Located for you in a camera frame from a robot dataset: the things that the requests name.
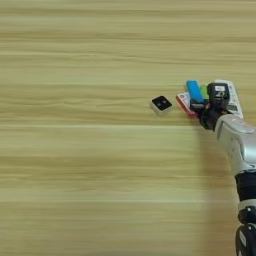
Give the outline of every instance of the sticker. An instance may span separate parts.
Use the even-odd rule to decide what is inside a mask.
[[[240,236],[240,240],[241,240],[242,244],[244,245],[244,247],[246,247],[246,238],[241,230],[239,232],[239,236]]]
[[[225,92],[225,86],[217,85],[217,86],[215,86],[215,90],[217,92]]]

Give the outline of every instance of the robotic arm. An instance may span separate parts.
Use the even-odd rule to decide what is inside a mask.
[[[220,86],[225,88],[219,93]],[[236,233],[237,256],[256,256],[256,128],[227,110],[228,87],[208,85],[209,103],[197,111],[201,125],[213,130],[229,157],[240,198]]]
[[[256,129],[235,115],[223,115],[216,124],[217,140],[229,157],[240,198],[236,234],[238,256],[256,255]]]

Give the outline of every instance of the wooden table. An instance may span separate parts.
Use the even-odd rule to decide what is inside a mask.
[[[227,256],[235,182],[175,102],[233,80],[256,125],[256,3],[0,2],[0,255]],[[149,101],[174,104],[158,118]]]

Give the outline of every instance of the blue object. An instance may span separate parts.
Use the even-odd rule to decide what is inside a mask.
[[[186,86],[191,100],[196,101],[197,103],[204,103],[204,98],[197,81],[188,80]]]

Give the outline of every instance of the red object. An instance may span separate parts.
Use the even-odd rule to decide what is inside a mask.
[[[179,94],[176,96],[176,100],[179,102],[179,104],[181,105],[181,107],[183,108],[183,110],[187,113],[187,115],[191,118],[195,118],[197,117],[197,113],[192,111],[189,106],[186,104],[186,102],[184,101],[184,95],[183,94]]]

